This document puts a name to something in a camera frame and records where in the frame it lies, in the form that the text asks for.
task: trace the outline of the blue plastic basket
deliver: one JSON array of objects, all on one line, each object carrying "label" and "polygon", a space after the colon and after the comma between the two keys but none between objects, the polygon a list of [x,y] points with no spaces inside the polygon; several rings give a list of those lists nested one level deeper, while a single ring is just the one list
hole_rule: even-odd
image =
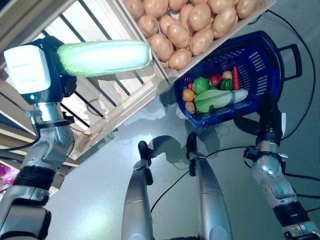
[{"label": "blue plastic basket", "polygon": [[[296,74],[285,77],[281,51],[291,49],[294,55]],[[182,99],[182,91],[188,83],[198,77],[210,77],[224,71],[232,71],[236,66],[241,89],[248,90],[244,101],[215,109],[208,113],[189,114]],[[263,31],[253,32],[226,41],[219,48],[194,66],[174,83],[177,103],[185,116],[195,127],[218,124],[233,118],[234,112],[246,115],[256,112],[258,101],[265,91],[277,101],[280,98],[284,81],[302,75],[301,56],[296,44],[277,48],[272,39]]]}]

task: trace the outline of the gray floor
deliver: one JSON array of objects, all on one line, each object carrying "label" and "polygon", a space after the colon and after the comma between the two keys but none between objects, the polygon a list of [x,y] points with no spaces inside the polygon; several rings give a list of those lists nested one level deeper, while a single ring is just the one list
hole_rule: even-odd
[{"label": "gray floor", "polygon": [[[320,2],[318,0],[280,0],[272,8],[289,20],[308,44],[316,63],[317,83],[314,100],[300,128],[282,142],[280,150],[289,155],[287,171],[318,176],[319,142],[319,39]],[[312,87],[312,67],[306,50],[295,35],[278,19],[263,15],[238,35],[264,30],[278,47],[296,43],[302,56],[303,76],[285,82],[279,108],[287,112],[287,132],[305,111]],[[289,53],[283,56],[287,76],[294,72]],[[170,186],[187,167],[185,144],[190,132],[199,135],[199,150],[214,150],[253,144],[255,138],[228,121],[206,129],[195,129],[180,113],[172,89],[157,97],[105,138],[94,153],[66,178],[61,190],[49,201],[52,223],[48,240],[97,240],[121,238],[122,210],[132,167],[139,159],[137,144],[144,140],[155,149],[151,170],[154,184],[148,188],[150,204]],[[243,150],[221,152],[209,159],[224,193],[233,238],[283,240],[282,229],[259,188],[243,164]],[[319,184],[290,178],[299,193],[320,194]],[[301,199],[306,209],[319,206],[319,200]],[[195,236],[198,233],[196,181],[185,176],[158,203],[153,216],[156,240]],[[309,216],[319,225],[319,211]]]}]

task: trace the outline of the brown potato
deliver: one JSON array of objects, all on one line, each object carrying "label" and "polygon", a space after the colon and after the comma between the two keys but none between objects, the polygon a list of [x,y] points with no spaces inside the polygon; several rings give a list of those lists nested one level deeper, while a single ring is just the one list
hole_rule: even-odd
[{"label": "brown potato", "polygon": [[253,13],[257,5],[257,0],[239,0],[235,6],[236,14],[240,19],[245,19]]},{"label": "brown potato", "polygon": [[169,25],[166,30],[166,36],[177,48],[187,48],[190,44],[190,35],[180,23]]},{"label": "brown potato", "polygon": [[178,49],[169,59],[169,67],[175,70],[181,70],[186,67],[191,60],[192,53],[185,49]]},{"label": "brown potato", "polygon": [[190,0],[192,5],[197,5],[197,4],[206,4],[208,0]]},{"label": "brown potato", "polygon": [[161,32],[167,35],[167,28],[171,24],[179,24],[179,21],[172,16],[164,15],[160,18],[160,29]]},{"label": "brown potato", "polygon": [[144,15],[138,21],[138,26],[140,27],[143,35],[146,38],[157,34],[159,31],[159,23],[154,16]]},{"label": "brown potato", "polygon": [[227,7],[222,10],[214,19],[211,29],[216,39],[226,35],[237,23],[238,16],[234,7]]},{"label": "brown potato", "polygon": [[225,8],[234,7],[234,1],[235,0],[208,0],[208,5],[213,14],[219,14]]},{"label": "brown potato", "polygon": [[166,62],[161,62],[161,65],[164,69],[168,69],[169,68],[169,61],[166,61]]},{"label": "brown potato", "polygon": [[181,25],[189,32],[189,35],[192,36],[195,31],[192,30],[190,27],[190,24],[188,24],[188,17],[189,13],[193,9],[194,6],[191,4],[186,4],[181,8],[180,14],[179,14],[179,22]]},{"label": "brown potato", "polygon": [[183,5],[185,5],[189,0],[169,0],[169,9],[172,12],[178,12],[181,10]]},{"label": "brown potato", "polygon": [[136,21],[138,21],[145,12],[144,3],[141,0],[124,0],[123,3]]},{"label": "brown potato", "polygon": [[207,26],[205,26],[205,28],[206,28],[206,29],[211,29],[211,25],[212,25],[212,23],[214,22],[214,20],[215,20],[215,16],[211,16],[210,22],[208,23]]},{"label": "brown potato", "polygon": [[153,35],[148,38],[148,43],[161,62],[165,63],[168,61],[174,52],[172,43],[163,34],[157,33]]},{"label": "brown potato", "polygon": [[214,40],[214,32],[211,29],[202,29],[196,32],[190,41],[190,50],[194,56],[204,53]]},{"label": "brown potato", "polygon": [[144,10],[146,14],[161,18],[168,11],[169,0],[144,0]]},{"label": "brown potato", "polygon": [[194,31],[205,28],[210,22],[211,10],[208,4],[200,3],[195,5],[189,13],[188,23]]}]

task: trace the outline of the green bell pepper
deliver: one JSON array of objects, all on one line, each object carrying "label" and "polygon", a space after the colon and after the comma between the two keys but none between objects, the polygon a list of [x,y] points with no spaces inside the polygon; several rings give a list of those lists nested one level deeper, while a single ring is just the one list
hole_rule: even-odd
[{"label": "green bell pepper", "polygon": [[223,78],[219,84],[219,89],[221,91],[231,91],[233,88],[233,82],[230,78]]}]

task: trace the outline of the red pepper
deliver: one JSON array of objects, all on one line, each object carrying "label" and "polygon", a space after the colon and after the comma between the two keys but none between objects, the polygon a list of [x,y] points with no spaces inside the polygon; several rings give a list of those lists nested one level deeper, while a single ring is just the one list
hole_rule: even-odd
[{"label": "red pepper", "polygon": [[233,90],[239,90],[240,89],[239,74],[236,66],[234,66],[232,69],[232,82],[233,82]]}]

